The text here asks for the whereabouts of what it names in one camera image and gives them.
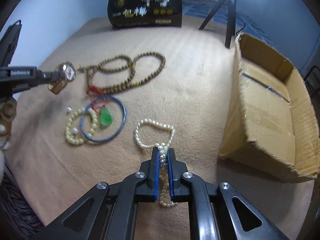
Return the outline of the black low metal rack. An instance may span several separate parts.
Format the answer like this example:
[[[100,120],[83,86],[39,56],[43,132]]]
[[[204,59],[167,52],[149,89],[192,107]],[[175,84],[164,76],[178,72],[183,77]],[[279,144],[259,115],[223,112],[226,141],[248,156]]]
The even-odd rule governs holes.
[[[309,91],[310,98],[319,95],[319,67],[313,65],[304,77],[307,90]]]

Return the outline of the black gold snack bag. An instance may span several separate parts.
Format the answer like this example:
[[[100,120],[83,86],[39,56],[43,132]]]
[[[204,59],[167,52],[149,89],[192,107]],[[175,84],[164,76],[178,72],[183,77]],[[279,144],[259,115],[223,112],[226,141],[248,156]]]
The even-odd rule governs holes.
[[[112,27],[182,26],[182,0],[108,0]]]

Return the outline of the red strap wristwatch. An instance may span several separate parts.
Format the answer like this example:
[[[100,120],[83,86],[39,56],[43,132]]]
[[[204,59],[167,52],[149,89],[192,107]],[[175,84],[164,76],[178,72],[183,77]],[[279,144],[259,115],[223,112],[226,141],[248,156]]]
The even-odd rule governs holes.
[[[48,84],[48,89],[55,95],[59,94],[68,83],[76,78],[76,69],[69,61],[59,64],[56,69],[60,73],[57,81]]]

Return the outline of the brown cardboard box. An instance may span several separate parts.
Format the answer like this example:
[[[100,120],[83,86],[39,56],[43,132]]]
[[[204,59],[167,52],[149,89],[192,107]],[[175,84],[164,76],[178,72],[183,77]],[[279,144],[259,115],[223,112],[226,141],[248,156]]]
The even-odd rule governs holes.
[[[220,157],[291,183],[319,175],[319,126],[302,76],[275,48],[246,33],[235,39]]]

